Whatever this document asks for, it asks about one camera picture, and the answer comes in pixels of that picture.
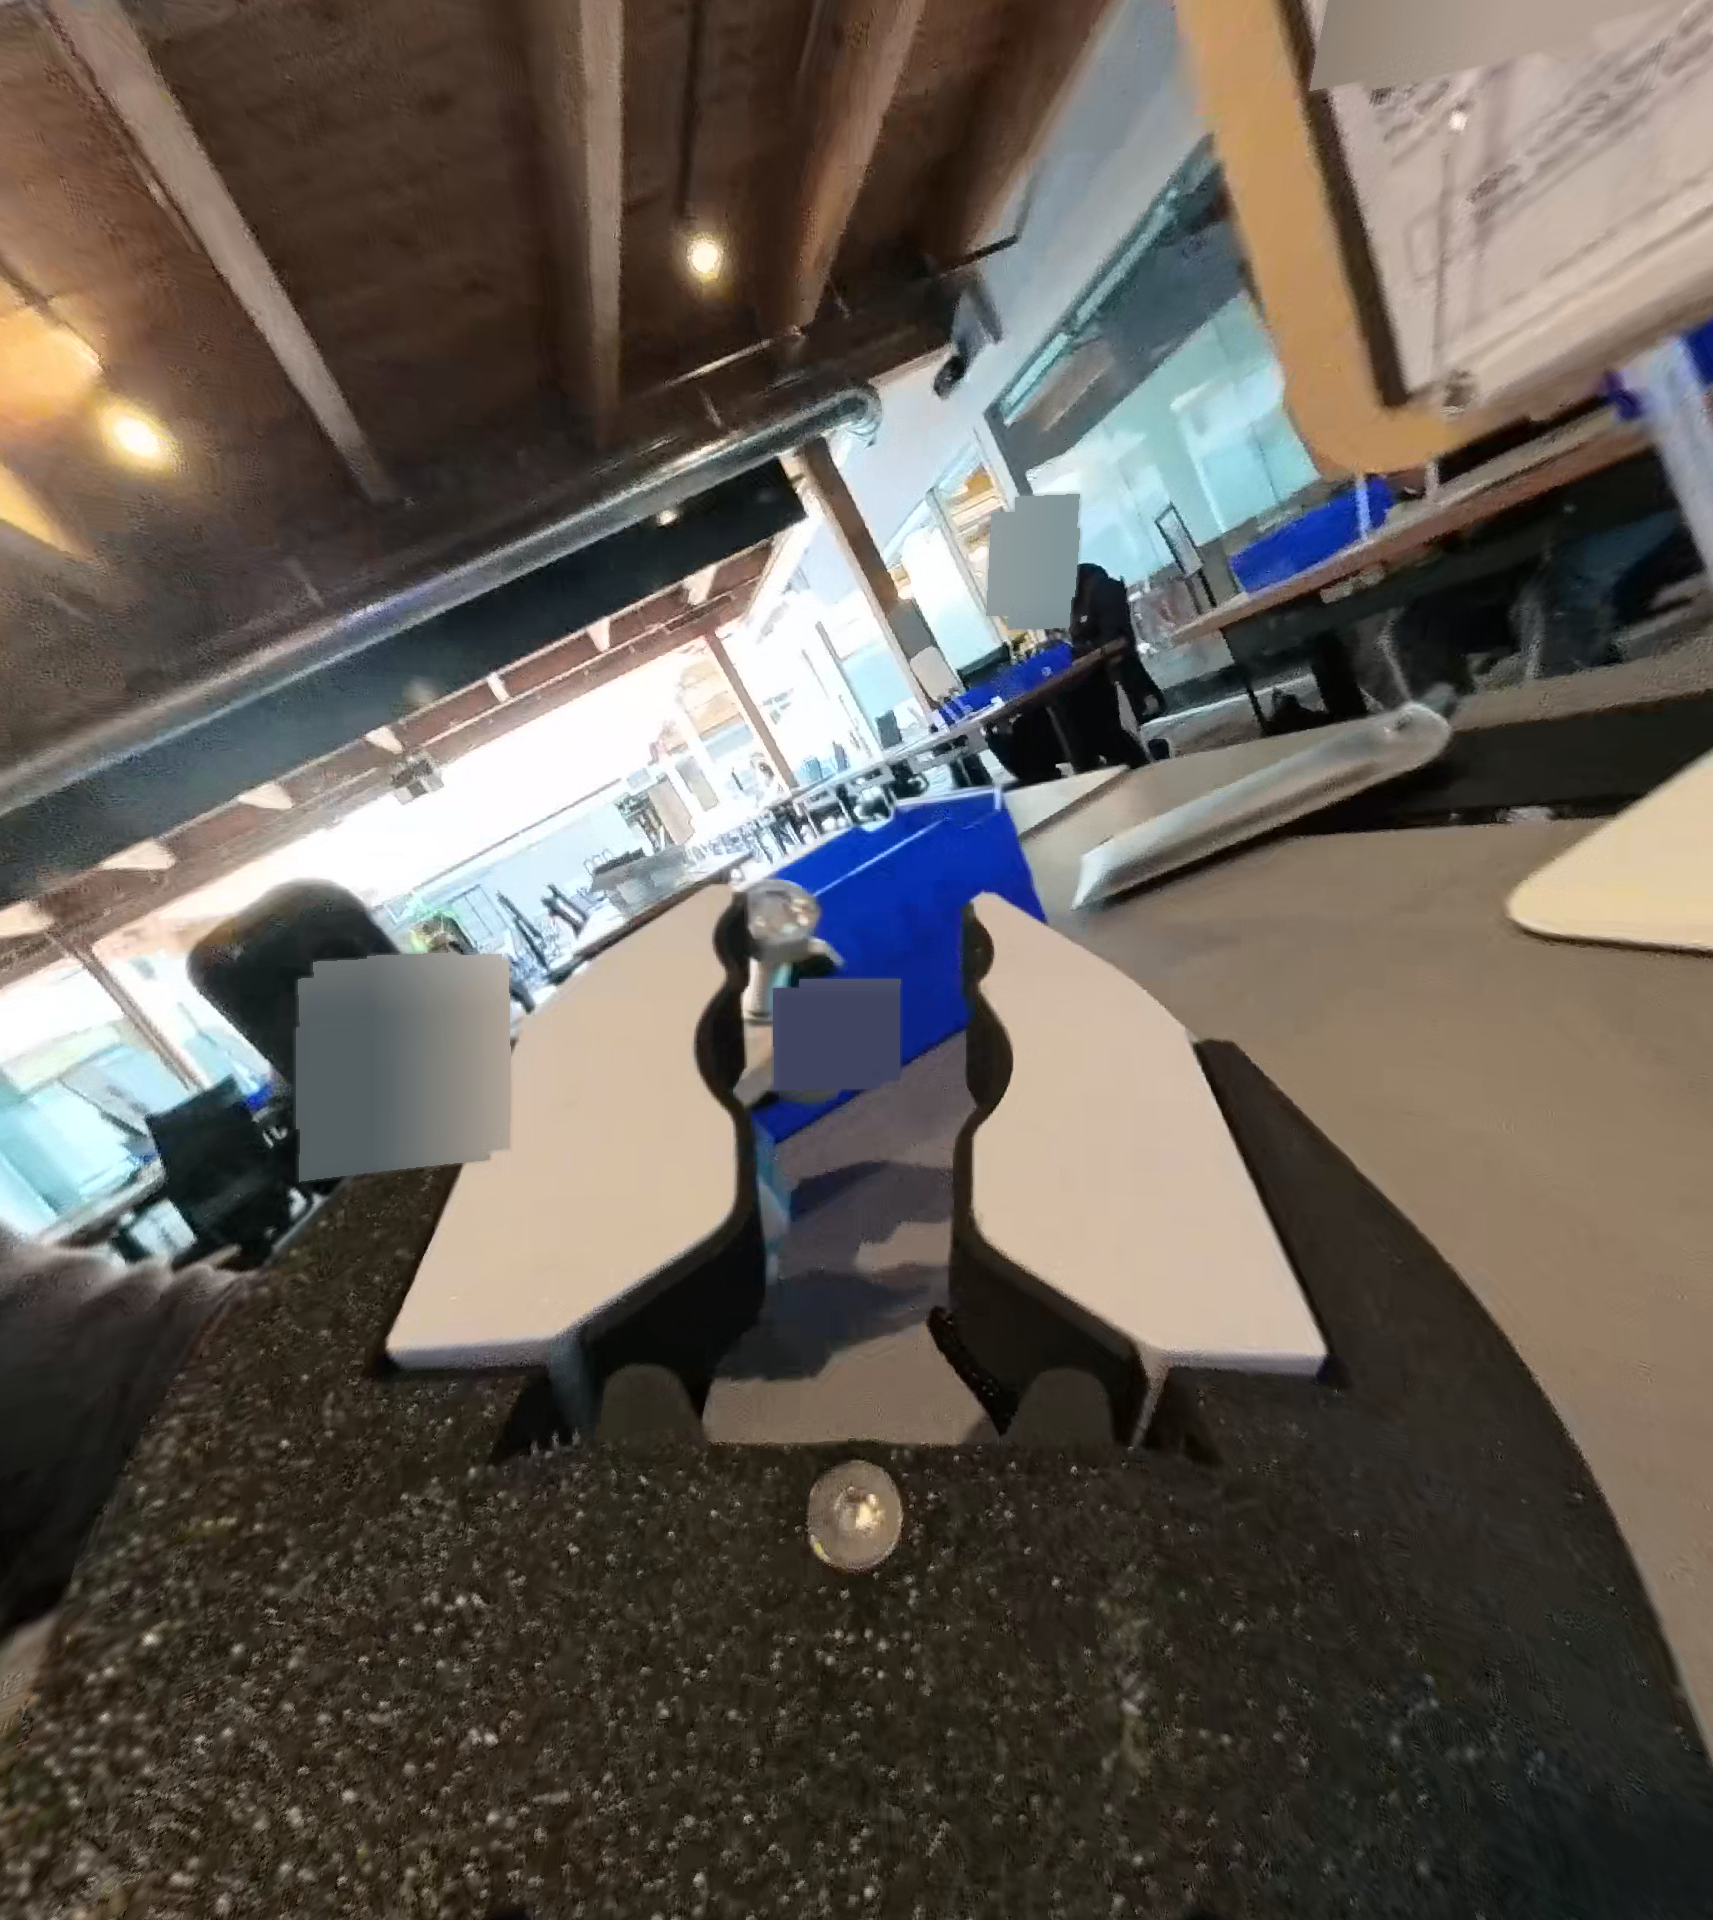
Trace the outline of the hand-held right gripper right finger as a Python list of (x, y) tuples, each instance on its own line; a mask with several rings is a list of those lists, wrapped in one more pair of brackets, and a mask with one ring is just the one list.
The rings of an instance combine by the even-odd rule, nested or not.
[(946, 1355), (1001, 1431), (1142, 1444), (1180, 1379), (1319, 1380), (1331, 1347), (1204, 1048), (995, 895), (965, 906)]

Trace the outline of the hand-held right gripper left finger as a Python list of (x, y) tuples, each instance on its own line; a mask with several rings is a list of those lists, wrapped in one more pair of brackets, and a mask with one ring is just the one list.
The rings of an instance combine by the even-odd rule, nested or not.
[(727, 885), (575, 972), (510, 1050), (510, 1142), (454, 1178), (387, 1335), (399, 1379), (518, 1376), (523, 1428), (698, 1428), (769, 1258)]

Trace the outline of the steel hex bolt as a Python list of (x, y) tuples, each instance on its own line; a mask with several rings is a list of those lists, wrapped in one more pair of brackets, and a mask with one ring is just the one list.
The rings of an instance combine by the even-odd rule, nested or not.
[(772, 1024), (772, 999), (781, 991), (810, 981), (834, 978), (842, 969), (839, 950), (818, 938), (795, 938), (777, 947), (760, 945), (752, 953), (749, 985), (743, 996), (743, 1021), (750, 1031)]

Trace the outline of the blue plastic bin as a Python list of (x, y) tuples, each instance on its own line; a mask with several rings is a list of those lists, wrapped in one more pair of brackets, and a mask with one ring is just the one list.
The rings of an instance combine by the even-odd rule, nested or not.
[(1295, 512), (1232, 550), (1229, 570), (1244, 594), (1281, 587), (1374, 538), (1395, 501), (1395, 489), (1386, 476), (1351, 478), (1320, 504)]
[(1043, 919), (1013, 815), (990, 788), (901, 805), (887, 821), (791, 859), (772, 879), (818, 909), (815, 947), (781, 953), (772, 987), (825, 977), (898, 987), (901, 1066), (966, 1022), (965, 906), (1007, 901)]
[(1007, 708), (1057, 682), (1073, 668), (1074, 660), (1074, 648), (1066, 639), (1051, 641), (1020, 658), (1004, 663), (977, 685), (966, 685), (950, 694), (939, 704), (936, 712), (946, 727), (965, 724), (975, 715)]

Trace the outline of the person's left hand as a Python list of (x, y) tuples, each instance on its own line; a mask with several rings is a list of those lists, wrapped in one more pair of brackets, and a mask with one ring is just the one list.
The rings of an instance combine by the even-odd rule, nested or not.
[(758, 1116), (750, 1119), (750, 1141), (757, 1176), (758, 1219), (763, 1224), (767, 1263), (778, 1270), (778, 1256), (793, 1224), (793, 1189), (778, 1164), (777, 1142)]

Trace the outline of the tall wooden column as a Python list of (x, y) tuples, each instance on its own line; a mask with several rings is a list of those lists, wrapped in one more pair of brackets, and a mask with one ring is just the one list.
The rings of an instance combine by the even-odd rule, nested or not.
[(859, 583), (869, 613), (891, 650), (891, 658), (895, 660), (898, 677), (909, 688), (916, 712), (926, 718), (933, 708), (926, 693), (916, 680), (913, 656), (902, 633), (898, 631), (898, 596), (892, 576), (885, 566), (883, 552), (869, 531), (869, 522), (863, 517), (855, 494), (851, 492), (849, 483), (834, 460), (829, 439), (818, 435), (798, 445), (796, 467), (801, 469), (810, 499), (818, 507), (831, 538)]

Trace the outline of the metal ceiling pipe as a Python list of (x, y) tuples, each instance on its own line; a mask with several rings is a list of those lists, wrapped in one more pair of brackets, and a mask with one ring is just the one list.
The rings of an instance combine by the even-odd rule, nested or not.
[(257, 643), (240, 658), (196, 672), (112, 711), (0, 773), (0, 823), (31, 805), (215, 718), (260, 700), (454, 613), (485, 594), (566, 560), (648, 517), (684, 502), (795, 451), (839, 426), (875, 433), (883, 401), (872, 383), (827, 371), (784, 381), (745, 417), (719, 425), (678, 425), (632, 445), (538, 502), (537, 517), (462, 559), (418, 573), (343, 608), (326, 608), (303, 626)]

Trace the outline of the instruction sheet on wooden stand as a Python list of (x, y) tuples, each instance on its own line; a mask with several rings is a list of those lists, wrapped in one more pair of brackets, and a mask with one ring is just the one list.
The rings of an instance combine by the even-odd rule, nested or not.
[[(1303, 8), (1175, 5), (1307, 449), (1337, 472), (1422, 469), (1518, 421), (1621, 393), (1638, 426), (1653, 433), (1713, 587), (1713, 413), (1686, 347), (1702, 325), (1521, 405), (1445, 413), (1387, 399), (1384, 341), (1360, 301), (1367, 258), (1308, 105), (1313, 35)], [(1713, 750), (1529, 876), (1508, 911), (1514, 924), (1548, 941), (1713, 955)]]

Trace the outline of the printed instruction sheet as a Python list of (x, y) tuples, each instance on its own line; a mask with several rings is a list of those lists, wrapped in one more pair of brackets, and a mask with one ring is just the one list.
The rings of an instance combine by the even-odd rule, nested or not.
[(1391, 402), (1520, 407), (1713, 321), (1713, 3), (1303, 13)]

